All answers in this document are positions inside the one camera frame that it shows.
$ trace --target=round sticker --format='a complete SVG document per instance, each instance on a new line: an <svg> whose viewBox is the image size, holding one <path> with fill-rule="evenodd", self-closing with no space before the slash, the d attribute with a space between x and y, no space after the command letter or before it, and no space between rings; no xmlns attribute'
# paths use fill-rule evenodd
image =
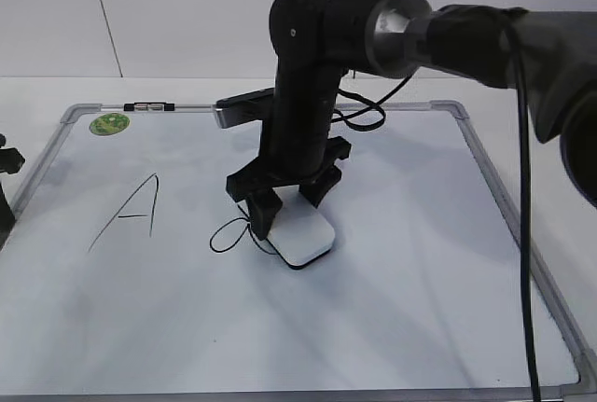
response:
<svg viewBox="0 0 597 402"><path fill-rule="evenodd" d="M98 136L109 136L122 132L129 126L129 118L119 113L99 116L90 124L90 131Z"/></svg>

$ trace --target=wire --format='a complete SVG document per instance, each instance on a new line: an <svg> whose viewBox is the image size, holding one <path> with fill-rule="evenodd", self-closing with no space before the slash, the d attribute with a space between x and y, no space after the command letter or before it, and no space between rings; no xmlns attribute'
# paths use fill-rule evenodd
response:
<svg viewBox="0 0 597 402"><path fill-rule="evenodd" d="M344 122L350 129L353 129L357 132L371 132L373 130L379 129L385 123L385 111L382 108L382 105L385 104L388 100L390 100L394 95L402 90L412 79L412 75L406 76L402 79L398 85L393 88L390 92L388 92L385 96L383 96L379 101L373 102L370 99L363 97L362 95L356 92L349 92L345 90L338 90L338 94L342 97L346 97L347 99L353 99L354 101L358 101L361 104L364 104L366 107L362 110L355 111L350 115L344 115L339 109L334 110L334 114L338 115L337 118L332 119L332 123L336 122ZM377 111L382 117L371 123L371 124L357 124L351 122L351 119L357 118L366 114L369 111Z"/></svg>
<svg viewBox="0 0 597 402"><path fill-rule="evenodd" d="M529 147L529 105L526 89L526 73L521 56L521 42L510 18L492 7L479 7L497 18L503 26L512 57L516 80L519 120L519 147L521 167L521 310L524 330L524 347L531 393L534 402L541 402L541 386L535 357L535 333L531 308L531 154Z"/></svg>
<svg viewBox="0 0 597 402"><path fill-rule="evenodd" d="M220 232L222 232L222 230L224 230L225 228L229 227L230 225L232 225L234 222L238 222L238 221L244 221L246 223L246 225L244 226L243 230L241 231L241 234L239 235L239 237L236 238L236 240L229 246L227 246L226 248L215 248L214 247L214 239L215 236L217 236ZM263 248L260 244L259 241L257 240L257 238L255 237L255 233L251 230L251 221L248 219L248 217L245 216L241 216L241 217L236 217L233 218L232 220L226 222L224 225L222 225L220 228L218 228L215 233L212 235L212 237L209 238L209 247L210 249L214 252L214 253L226 253L228 251L230 251L232 248L234 248L236 245L239 244L239 242L243 239L244 234L248 231L249 236L251 237L251 239L253 240L253 243L255 244L255 246L260 249L262 252L267 253L268 255L277 255L278 253L275 251L268 251L265 248Z"/></svg>

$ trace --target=black mount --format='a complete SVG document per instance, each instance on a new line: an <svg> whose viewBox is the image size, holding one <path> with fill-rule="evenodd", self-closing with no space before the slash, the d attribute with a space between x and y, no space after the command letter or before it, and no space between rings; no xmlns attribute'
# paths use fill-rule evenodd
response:
<svg viewBox="0 0 597 402"><path fill-rule="evenodd" d="M261 148L258 156L237 173L229 175L226 191L236 202L246 201L251 230L263 240L270 232L275 216L282 209L276 187L296 186L314 207L318 207L327 192L341 179L342 172L336 159L347 159L351 145L342 137L327 139L323 159L318 169L306 176L295 176L285 171L276 161L264 154L269 139L270 114L274 90L255 91L218 101L215 112L221 127L231 127L248 120L262 120Z"/></svg>
<svg viewBox="0 0 597 402"><path fill-rule="evenodd" d="M7 138L0 134L0 173L17 173L25 163L19 150L16 148L2 148L7 143ZM6 241L8 234L15 225L15 215L10 209L7 198L4 195L2 184L0 183L0 247Z"/></svg>

